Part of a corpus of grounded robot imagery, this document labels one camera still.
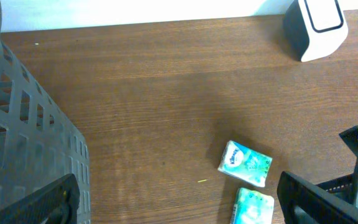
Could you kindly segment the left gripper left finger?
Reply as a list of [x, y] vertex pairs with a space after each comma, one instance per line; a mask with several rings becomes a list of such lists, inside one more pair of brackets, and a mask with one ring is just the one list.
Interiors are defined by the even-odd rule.
[[76, 177], [66, 174], [0, 210], [0, 223], [76, 224], [79, 205]]

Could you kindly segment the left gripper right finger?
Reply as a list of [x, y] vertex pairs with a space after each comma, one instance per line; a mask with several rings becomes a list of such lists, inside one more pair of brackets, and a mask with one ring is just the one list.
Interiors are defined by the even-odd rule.
[[315, 185], [283, 171], [277, 195], [285, 223], [358, 223], [351, 190], [351, 174]]

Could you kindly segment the teal tissue pack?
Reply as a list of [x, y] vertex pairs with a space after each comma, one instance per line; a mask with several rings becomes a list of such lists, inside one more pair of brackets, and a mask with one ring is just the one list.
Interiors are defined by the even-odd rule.
[[274, 205], [272, 196], [241, 187], [236, 194], [230, 224], [271, 224]]
[[265, 154], [228, 141], [218, 171], [241, 179], [256, 187], [265, 187], [273, 159]]

